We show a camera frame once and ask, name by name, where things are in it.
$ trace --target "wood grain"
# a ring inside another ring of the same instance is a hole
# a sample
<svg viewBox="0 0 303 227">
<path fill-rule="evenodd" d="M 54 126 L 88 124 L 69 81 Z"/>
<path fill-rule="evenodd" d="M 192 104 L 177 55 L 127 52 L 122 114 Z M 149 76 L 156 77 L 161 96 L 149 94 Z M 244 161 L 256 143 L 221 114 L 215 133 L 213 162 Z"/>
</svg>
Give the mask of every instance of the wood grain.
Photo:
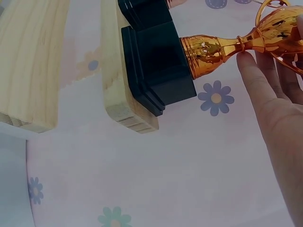
<svg viewBox="0 0 303 227">
<path fill-rule="evenodd" d="M 58 121 L 70 0 L 11 0 L 0 17 L 0 121 L 34 132 Z"/>
<path fill-rule="evenodd" d="M 138 133 L 159 129 L 158 119 L 138 103 L 128 86 L 121 28 L 129 26 L 117 0 L 101 1 L 101 72 L 104 105 L 116 122 Z"/>
</svg>

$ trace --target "flower pattern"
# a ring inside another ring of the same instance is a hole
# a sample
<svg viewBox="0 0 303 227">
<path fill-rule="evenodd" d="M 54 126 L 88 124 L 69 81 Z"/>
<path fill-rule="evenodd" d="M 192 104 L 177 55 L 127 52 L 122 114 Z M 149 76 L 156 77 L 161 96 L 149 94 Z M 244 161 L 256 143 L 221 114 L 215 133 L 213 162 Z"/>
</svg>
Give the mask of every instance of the flower pattern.
<svg viewBox="0 0 303 227">
<path fill-rule="evenodd" d="M 240 4 L 248 4 L 251 3 L 252 0 L 234 0 Z M 227 5 L 227 0 L 205 0 L 205 3 L 208 7 L 212 9 L 223 9 Z"/>
<path fill-rule="evenodd" d="M 77 64 L 77 69 L 80 71 L 77 80 L 98 73 L 101 69 L 101 47 L 98 47 L 94 52 L 87 52 L 84 61 Z"/>
<path fill-rule="evenodd" d="M 231 88 L 229 86 L 221 88 L 221 86 L 221 82 L 218 80 L 214 82 L 213 86 L 206 83 L 203 86 L 206 92 L 198 94 L 198 98 L 205 101 L 201 105 L 201 110 L 207 111 L 210 109 L 211 116 L 217 116 L 219 110 L 224 114 L 228 113 L 229 107 L 227 104 L 233 104 L 235 101 L 232 96 L 228 96 L 231 92 Z"/>
<path fill-rule="evenodd" d="M 115 207 L 113 211 L 110 208 L 104 207 L 103 214 L 98 217 L 98 221 L 103 224 L 102 227 L 131 227 L 128 223 L 131 221 L 131 216 L 121 215 L 121 208 Z"/>
<path fill-rule="evenodd" d="M 28 183 L 28 193 L 30 199 L 33 200 L 34 204 L 41 204 L 41 199 L 43 199 L 43 193 L 42 193 L 42 188 L 43 185 L 39 183 L 38 177 L 33 179 L 32 177 L 29 180 L 30 182 Z"/>
</svg>

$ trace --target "trophy base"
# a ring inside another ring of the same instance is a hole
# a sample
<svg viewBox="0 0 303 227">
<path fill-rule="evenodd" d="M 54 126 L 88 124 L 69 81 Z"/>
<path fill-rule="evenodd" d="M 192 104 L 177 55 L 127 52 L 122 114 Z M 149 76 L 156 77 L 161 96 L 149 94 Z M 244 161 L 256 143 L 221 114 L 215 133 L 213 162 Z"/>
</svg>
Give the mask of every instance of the trophy base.
<svg viewBox="0 0 303 227">
<path fill-rule="evenodd" d="M 191 72 L 173 22 L 121 30 L 129 88 L 155 116 L 166 105 L 196 96 Z"/>
<path fill-rule="evenodd" d="M 172 21 L 167 0 L 118 0 L 118 4 L 136 31 Z"/>
</svg>

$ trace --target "hand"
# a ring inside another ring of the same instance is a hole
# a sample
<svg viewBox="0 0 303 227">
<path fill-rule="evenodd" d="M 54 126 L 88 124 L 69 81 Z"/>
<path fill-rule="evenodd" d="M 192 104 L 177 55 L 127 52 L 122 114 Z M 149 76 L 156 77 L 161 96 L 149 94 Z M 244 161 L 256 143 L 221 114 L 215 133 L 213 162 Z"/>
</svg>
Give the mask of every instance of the hand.
<svg viewBox="0 0 303 227">
<path fill-rule="evenodd" d="M 303 39 L 303 16 L 298 17 Z M 266 54 L 237 56 L 271 163 L 295 226 L 303 227 L 303 91 L 296 74 Z"/>
</svg>

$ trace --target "finger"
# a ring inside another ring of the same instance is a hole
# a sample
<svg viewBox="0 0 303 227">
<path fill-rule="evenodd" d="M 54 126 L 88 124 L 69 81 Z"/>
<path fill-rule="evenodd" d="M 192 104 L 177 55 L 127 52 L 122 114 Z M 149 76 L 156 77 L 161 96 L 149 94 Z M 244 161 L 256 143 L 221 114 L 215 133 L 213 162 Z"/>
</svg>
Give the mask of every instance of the finger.
<svg viewBox="0 0 303 227">
<path fill-rule="evenodd" d="M 256 52 L 256 59 L 259 69 L 265 75 L 276 96 L 278 98 L 288 99 L 288 97 L 282 91 L 273 57 L 268 54 Z"/>
<path fill-rule="evenodd" d="M 265 104 L 275 100 L 277 96 L 251 54 L 239 53 L 237 63 L 256 115 L 258 115 Z"/>
<path fill-rule="evenodd" d="M 293 103 L 303 105 L 303 91 L 300 88 L 297 74 L 278 61 L 276 67 L 283 92 Z"/>
<path fill-rule="evenodd" d="M 298 25 L 298 30 L 300 32 L 300 36 L 303 39 L 303 15 L 298 16 L 297 25 Z"/>
</svg>

